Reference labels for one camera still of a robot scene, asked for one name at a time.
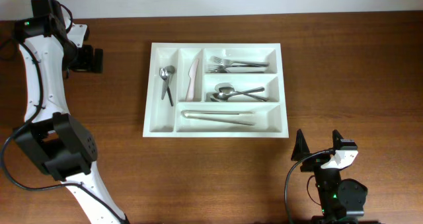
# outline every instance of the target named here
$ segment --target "metal fork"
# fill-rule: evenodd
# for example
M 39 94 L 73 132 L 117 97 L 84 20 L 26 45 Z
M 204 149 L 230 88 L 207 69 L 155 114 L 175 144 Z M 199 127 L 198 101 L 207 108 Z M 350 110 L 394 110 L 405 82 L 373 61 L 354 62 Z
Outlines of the metal fork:
M 268 62 L 251 62 L 251 61 L 235 61 L 230 59 L 221 59 L 216 56 L 212 56 L 211 59 L 213 62 L 218 63 L 219 65 L 228 67 L 268 67 Z M 233 63 L 242 63 L 243 65 L 232 65 Z
M 223 65 L 209 65 L 208 73 L 236 73 L 230 72 L 230 70 L 225 69 Z M 238 72 L 238 73 L 264 73 L 264 71 L 251 71 L 251 72 Z

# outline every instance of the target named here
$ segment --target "cutlery tray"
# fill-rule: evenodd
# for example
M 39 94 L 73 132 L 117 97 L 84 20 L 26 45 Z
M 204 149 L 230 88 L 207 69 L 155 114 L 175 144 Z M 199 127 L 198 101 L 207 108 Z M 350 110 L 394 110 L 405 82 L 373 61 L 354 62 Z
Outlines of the cutlery tray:
M 208 65 L 217 65 L 212 61 L 213 56 L 268 62 L 269 66 L 230 67 L 227 69 L 231 73 L 211 73 Z M 199 63 L 194 100 L 186 102 L 190 83 L 188 72 L 196 59 L 199 59 Z M 159 70 L 168 65 L 176 69 L 169 83 L 174 106 L 171 106 L 167 95 L 161 100 L 163 80 Z M 244 95 L 232 96 L 228 102 L 212 102 L 210 95 L 216 93 L 215 86 L 220 83 L 230 83 L 237 91 L 264 87 L 264 92 L 254 95 L 266 97 L 268 102 L 259 102 Z M 182 115 L 184 110 L 252 112 L 251 115 L 225 115 L 223 119 L 254 122 L 254 125 L 188 119 Z M 152 43 L 143 136 L 288 137 L 280 44 Z

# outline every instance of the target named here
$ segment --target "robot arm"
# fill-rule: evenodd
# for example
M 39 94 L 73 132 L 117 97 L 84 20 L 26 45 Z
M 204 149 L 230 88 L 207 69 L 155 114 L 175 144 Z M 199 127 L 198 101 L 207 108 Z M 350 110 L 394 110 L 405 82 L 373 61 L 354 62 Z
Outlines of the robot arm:
M 25 121 L 35 114 L 41 93 L 30 52 L 40 68 L 44 96 L 42 109 L 15 141 L 41 172 L 52 175 L 62 184 L 78 183 L 106 204 L 77 186 L 66 186 L 91 223 L 129 223 L 98 173 L 94 137 L 69 114 L 63 88 L 62 71 L 100 73 L 102 50 L 96 49 L 94 54 L 91 46 L 83 46 L 89 35 L 87 25 L 73 24 L 64 18 L 59 2 L 32 0 L 31 3 L 34 17 L 17 21 L 14 31 L 26 68 Z M 54 133 L 57 138 L 49 139 Z
M 342 180 L 340 175 L 357 157 L 357 145 L 354 140 L 344 139 L 337 130 L 332 132 L 332 139 L 332 149 L 310 154 L 303 132 L 298 130 L 291 157 L 297 163 L 291 170 L 301 163 L 301 172 L 314 172 L 323 216 L 314 216 L 312 224 L 357 224 L 358 218 L 364 215 L 367 188 L 353 179 Z

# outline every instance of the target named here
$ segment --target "butter knife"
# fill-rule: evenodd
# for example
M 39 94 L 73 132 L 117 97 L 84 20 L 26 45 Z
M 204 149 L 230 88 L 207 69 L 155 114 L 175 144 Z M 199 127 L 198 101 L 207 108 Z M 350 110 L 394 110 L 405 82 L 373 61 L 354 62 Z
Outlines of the butter knife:
M 192 62 L 190 71 L 188 72 L 188 76 L 190 77 L 190 84 L 188 86 L 188 91 L 186 92 L 186 102 L 192 102 L 194 100 L 194 87 L 196 84 L 196 75 L 199 61 L 199 59 L 195 59 L 194 62 Z

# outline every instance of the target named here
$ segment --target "wood grain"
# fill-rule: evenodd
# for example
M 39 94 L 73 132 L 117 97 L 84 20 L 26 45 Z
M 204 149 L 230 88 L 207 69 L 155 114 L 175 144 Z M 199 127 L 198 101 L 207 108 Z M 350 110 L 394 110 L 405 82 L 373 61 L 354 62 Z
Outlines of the wood grain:
M 369 188 L 365 217 L 423 219 L 423 12 L 77 20 L 104 49 L 102 75 L 65 82 L 72 115 L 96 137 L 101 176 L 132 223 L 284 223 L 295 132 L 312 151 L 338 129 L 360 154 L 342 171 Z M 0 24 L 5 38 L 11 23 Z M 143 138 L 152 42 L 281 43 L 289 139 Z M 0 140 L 26 104 L 20 56 L 0 64 Z M 43 176 L 16 146 L 6 162 L 29 186 Z M 0 223 L 88 223 L 67 190 L 25 192 L 0 174 Z M 294 172 L 293 216 L 310 219 L 309 175 Z M 312 188 L 311 195 L 317 197 Z

